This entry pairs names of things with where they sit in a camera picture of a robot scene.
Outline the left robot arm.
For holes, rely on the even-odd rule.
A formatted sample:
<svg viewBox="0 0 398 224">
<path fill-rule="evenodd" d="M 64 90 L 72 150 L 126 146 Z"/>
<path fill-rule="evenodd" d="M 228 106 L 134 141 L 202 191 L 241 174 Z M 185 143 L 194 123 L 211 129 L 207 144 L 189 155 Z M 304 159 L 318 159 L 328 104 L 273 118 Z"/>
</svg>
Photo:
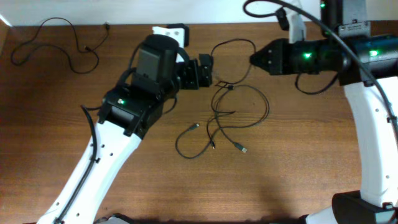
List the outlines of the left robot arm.
<svg viewBox="0 0 398 224">
<path fill-rule="evenodd" d="M 82 110 L 91 139 L 53 205 L 39 223 L 93 223 L 97 211 L 123 164 L 139 147 L 149 128 L 157 122 L 167 100 L 180 90 L 211 85 L 213 57 L 191 59 L 175 39 L 148 35 L 133 51 L 115 86 L 97 107 L 94 122 L 90 109 Z"/>
</svg>

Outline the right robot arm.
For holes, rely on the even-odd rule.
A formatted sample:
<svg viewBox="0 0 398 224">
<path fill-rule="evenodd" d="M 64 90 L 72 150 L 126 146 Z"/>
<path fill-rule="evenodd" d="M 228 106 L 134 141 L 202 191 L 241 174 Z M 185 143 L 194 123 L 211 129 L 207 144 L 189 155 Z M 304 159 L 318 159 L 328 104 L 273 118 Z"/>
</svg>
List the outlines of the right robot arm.
<svg viewBox="0 0 398 224">
<path fill-rule="evenodd" d="M 271 75 L 334 71 L 351 107 L 361 159 L 361 188 L 337 193 L 331 205 L 299 223 L 397 222 L 397 37 L 371 35 L 365 1 L 322 1 L 321 40 L 308 41 L 299 1 L 276 11 L 288 39 L 251 55 Z"/>
</svg>

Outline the black usb cable thin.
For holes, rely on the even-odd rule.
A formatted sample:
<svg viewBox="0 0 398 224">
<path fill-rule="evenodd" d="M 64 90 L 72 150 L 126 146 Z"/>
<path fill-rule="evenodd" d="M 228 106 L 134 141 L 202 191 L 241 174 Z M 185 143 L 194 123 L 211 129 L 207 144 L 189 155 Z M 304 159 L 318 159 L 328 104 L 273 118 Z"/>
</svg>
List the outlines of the black usb cable thin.
<svg viewBox="0 0 398 224">
<path fill-rule="evenodd" d="M 248 84 L 244 83 L 245 79 L 247 79 L 247 77 L 249 76 L 251 69 L 252 69 L 252 65 L 249 62 L 248 56 L 244 52 L 243 53 L 238 52 L 236 55 L 233 55 L 233 56 L 225 55 L 221 58 L 219 58 L 215 55 L 216 50 L 219 47 L 233 43 L 233 42 L 246 42 L 249 44 L 249 46 L 251 48 L 251 52 L 252 53 L 256 52 L 255 43 L 249 39 L 242 39 L 242 38 L 227 40 L 227 41 L 224 41 L 224 42 L 221 42 L 221 43 L 215 45 L 212 48 L 210 55 L 215 60 L 218 60 L 219 62 L 221 62 L 222 66 L 224 66 L 226 70 L 221 73 L 221 77 L 218 79 L 218 82 L 215 85 L 216 87 L 218 87 L 218 90 L 214 93 L 214 95 L 212 96 L 212 99 L 210 101 L 210 106 L 211 106 L 211 110 L 212 110 L 213 114 L 210 116 L 210 118 L 206 122 L 206 133 L 207 133 L 207 137 L 208 137 L 208 142 L 198 154 L 196 154 L 194 156 L 186 156 L 180 150 L 178 144 L 179 144 L 180 139 L 185 134 L 187 134 L 190 131 L 193 131 L 194 129 L 199 127 L 198 123 L 191 125 L 189 128 L 184 130 L 176 138 L 176 141 L 175 141 L 176 152 L 180 156 L 182 156 L 184 159 L 188 159 L 188 160 L 196 159 L 197 157 L 200 157 L 202 154 L 204 154 L 209 147 L 212 147 L 213 149 L 215 149 L 216 148 L 215 137 L 219 132 L 236 149 L 238 149 L 239 151 L 241 151 L 243 153 L 247 152 L 247 149 L 242 144 L 232 140 L 225 133 L 225 131 L 227 129 L 246 129 L 246 128 L 251 128 L 251 127 L 257 126 L 257 125 L 261 124 L 267 118 L 267 116 L 269 114 L 269 109 L 270 109 L 269 101 L 268 101 L 267 97 L 263 94 L 263 92 L 252 85 L 248 85 Z M 232 91 L 237 90 L 237 89 L 240 90 L 242 88 L 248 88 L 248 89 L 253 90 L 259 94 L 259 96 L 265 102 L 265 106 L 266 106 L 265 112 L 257 121 L 247 124 L 247 125 L 237 126 L 237 125 L 221 124 L 221 121 L 220 121 L 221 118 L 235 114 L 235 111 L 233 111 L 233 110 L 229 110 L 229 111 L 222 110 L 220 108 L 221 101 L 226 97 L 226 95 L 228 95 Z"/>
</svg>

